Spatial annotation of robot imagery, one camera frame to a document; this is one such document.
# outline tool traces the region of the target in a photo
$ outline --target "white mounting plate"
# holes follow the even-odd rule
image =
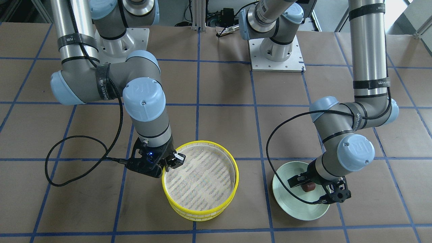
[[[104,44],[101,41],[99,32],[96,30],[95,39],[98,44],[99,60],[100,63],[120,63],[126,61],[126,57],[133,51],[136,50],[147,50],[147,44],[149,43],[150,29],[146,28],[127,28],[127,33],[133,40],[133,45],[128,47],[127,50],[121,50],[121,53],[116,57],[107,55],[103,50]]]
[[[260,45],[263,40],[263,38],[249,40],[249,53],[251,55],[252,71],[301,72],[302,70],[306,70],[297,36],[295,36],[294,40],[292,41],[291,56],[286,61],[282,62],[270,61],[260,53]]]

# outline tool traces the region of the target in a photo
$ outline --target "round basket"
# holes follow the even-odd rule
[[[193,141],[177,148],[184,164],[162,171],[162,187],[171,207],[192,221],[218,216],[231,203],[238,186],[238,167],[224,147]]]

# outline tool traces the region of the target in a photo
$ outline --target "yellow basket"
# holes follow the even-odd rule
[[[223,212],[223,210],[231,203],[232,199],[234,198],[235,192],[236,192],[237,187],[238,187],[238,167],[237,167],[237,164],[236,164],[233,156],[228,152],[228,150],[226,150],[224,147],[222,147],[221,145],[214,143],[214,142],[193,141],[193,142],[189,142],[189,143],[181,145],[179,148],[177,148],[177,151],[179,153],[181,153],[182,149],[187,148],[187,147],[191,147],[194,145],[207,145],[207,146],[212,146],[212,147],[218,148],[229,158],[229,160],[231,161],[231,163],[234,167],[234,170],[235,170],[234,188],[232,189],[232,192],[229,195],[229,197],[219,206],[212,208],[212,209],[209,209],[209,210],[196,211],[196,210],[187,209],[187,208],[179,205],[177,202],[175,202],[174,199],[170,196],[170,194],[166,188],[166,183],[165,183],[165,178],[166,178],[165,168],[162,171],[162,187],[163,187],[165,195],[169,201],[169,204],[171,205],[171,207],[174,209],[174,211],[176,213],[178,213],[180,216],[182,216],[186,219],[192,220],[192,221],[207,221],[207,220],[210,220],[210,219],[218,216],[219,214],[221,214]]]

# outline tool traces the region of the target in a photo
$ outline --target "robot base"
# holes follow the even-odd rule
[[[147,50],[149,34],[149,29],[127,28],[123,37],[117,40],[105,40],[96,31],[95,39],[98,43],[101,64],[124,62],[131,52]]]
[[[306,201],[316,201],[322,195],[325,195],[325,191],[322,186],[317,186],[315,190],[311,192],[304,192],[300,186],[289,188],[288,179],[305,172],[308,169],[308,164],[300,161],[291,161],[283,164],[278,170],[277,174],[282,179],[283,183],[299,198]],[[289,215],[300,220],[314,220],[323,216],[328,208],[329,204],[316,204],[309,205],[305,204],[293,196],[291,196],[285,188],[282,186],[276,175],[273,177],[273,195],[279,204],[279,206]]]
[[[260,45],[263,40],[263,38],[249,40],[249,53],[251,55],[252,71],[301,72],[302,70],[306,70],[297,36],[295,36],[294,40],[292,41],[291,56],[286,61],[282,62],[270,61],[260,53]]]

